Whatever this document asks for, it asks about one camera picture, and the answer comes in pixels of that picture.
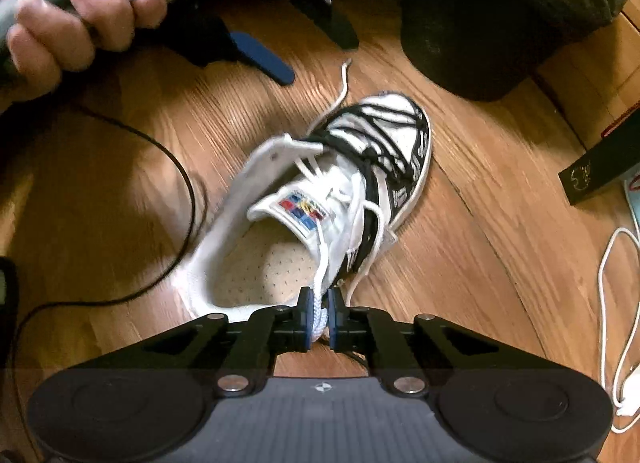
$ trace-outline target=silver bolt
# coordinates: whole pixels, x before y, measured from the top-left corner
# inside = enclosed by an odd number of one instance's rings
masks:
[[[242,375],[225,375],[218,379],[218,387],[228,393],[237,393],[247,388],[249,380]]]
[[[394,387],[406,395],[415,395],[415,393],[424,390],[426,384],[424,380],[416,377],[400,377],[394,382]]]

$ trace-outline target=wooden floor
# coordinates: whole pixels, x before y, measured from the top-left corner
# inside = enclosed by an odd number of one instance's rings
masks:
[[[395,0],[336,2],[360,36],[355,53],[338,50],[285,0],[221,8],[232,29],[252,33],[295,68],[292,87],[239,64],[200,70],[146,46],[89,72],[76,99],[172,150],[198,181],[200,199],[206,193],[210,222],[249,152],[274,133],[303,133],[339,91],[340,65],[351,56],[350,101],[400,90],[434,126],[422,199],[354,303],[388,309],[396,319],[434,313],[596,378],[596,272],[610,233],[631,224],[622,190],[569,207],[557,173],[584,149],[532,81],[496,103],[457,98],[402,54]],[[116,297],[149,281],[174,255],[188,223],[174,166],[140,139],[65,106],[31,117],[41,130],[22,141],[0,181],[0,253],[18,265],[21,313],[49,300]],[[614,247],[606,288],[612,376],[639,293],[638,259],[624,241]],[[20,345],[22,399],[65,366],[186,319],[168,283],[127,305],[42,313]],[[639,357],[636,343],[630,359]],[[317,371],[359,369],[322,347],[278,360],[282,375]],[[0,448],[35,461],[7,381]],[[610,437],[602,463],[637,462],[640,428],[634,431]]]

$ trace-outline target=perforated insole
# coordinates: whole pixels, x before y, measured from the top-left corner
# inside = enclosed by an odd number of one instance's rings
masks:
[[[251,225],[225,257],[214,285],[221,307],[281,304],[308,286],[316,262],[295,235],[267,218]]]

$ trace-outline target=human hand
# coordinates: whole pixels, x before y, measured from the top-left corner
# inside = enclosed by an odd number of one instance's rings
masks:
[[[134,28],[155,28],[166,15],[165,0],[71,0],[74,16],[44,0],[19,0],[6,42],[21,79],[0,93],[0,112],[16,101],[55,89],[62,71],[82,71],[95,49],[126,50]],[[95,30],[90,36],[82,20]]]

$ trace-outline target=white shoelace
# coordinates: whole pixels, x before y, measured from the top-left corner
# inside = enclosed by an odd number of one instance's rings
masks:
[[[600,385],[607,390],[607,382],[605,376],[605,367],[606,367],[606,356],[607,356],[607,304],[604,299],[604,284],[602,282],[602,277],[604,273],[604,268],[607,264],[607,260],[609,259],[609,254],[611,252],[611,248],[613,247],[613,243],[617,239],[620,234],[625,234],[628,236],[636,246],[636,249],[640,252],[640,230],[638,228],[638,220],[636,220],[636,215],[634,214],[634,209],[629,201],[628,193],[626,192],[625,187],[625,196],[626,202],[631,209],[631,215],[634,219],[634,227],[636,229],[636,234],[627,229],[627,228],[618,228],[613,232],[611,238],[609,239],[609,244],[607,245],[607,249],[602,256],[602,260],[600,262],[600,268],[598,269],[598,294],[600,296]],[[626,355],[629,352],[629,348],[631,347],[631,343],[633,342],[636,331],[638,330],[638,323],[640,322],[640,300],[638,300],[638,310],[636,311],[636,319],[634,321],[634,325],[631,328],[631,333],[629,334],[629,338],[626,341],[626,345],[622,354],[620,355],[620,361],[618,362],[618,366],[616,367],[616,372],[613,377],[613,385],[611,389],[611,398],[613,400],[613,404],[616,406],[616,409],[622,407],[622,402],[618,398],[619,388],[618,382],[620,381],[620,373],[622,372],[622,366],[625,363]],[[636,414],[636,417],[628,424],[625,425],[622,429],[619,429],[616,426],[611,426],[611,432],[616,434],[622,434],[631,429],[638,421],[640,420],[640,413]]]
[[[329,180],[327,174],[323,173],[320,170],[316,159],[311,156],[310,158],[307,158],[307,160],[315,172],[311,172],[302,160],[297,159],[296,166],[298,167],[298,169],[300,169],[300,172],[303,174],[303,176],[305,176],[306,179],[318,186],[325,186],[328,189],[328,198],[334,198],[342,204],[350,204],[351,197],[340,192],[340,189],[337,186],[332,185],[331,180]],[[362,175],[360,173],[354,174],[354,178],[352,178],[353,183],[361,183],[361,180]],[[365,200],[363,202],[363,207],[367,210],[372,211],[378,218],[378,230],[376,231],[376,237],[374,239],[373,246],[371,248],[371,251],[369,252],[369,255],[362,263],[362,266],[358,270],[358,273],[356,274],[353,281],[351,281],[345,299],[345,304],[347,306],[351,305],[351,297],[353,297],[353,293],[355,292],[356,287],[360,284],[360,281],[369,273],[369,270],[371,269],[376,256],[380,252],[385,234],[385,216],[382,213],[382,209],[380,208],[380,206],[374,204],[373,202]],[[316,222],[316,230],[318,230],[320,261],[318,263],[318,270],[316,271],[316,274],[314,276],[312,288],[314,293],[314,326],[311,337],[312,342],[315,342],[322,336],[322,333],[326,328],[328,318],[327,309],[322,307],[322,295],[324,294],[324,291],[322,290],[322,281],[324,281],[326,271],[329,268],[329,245],[324,239],[321,222]]]

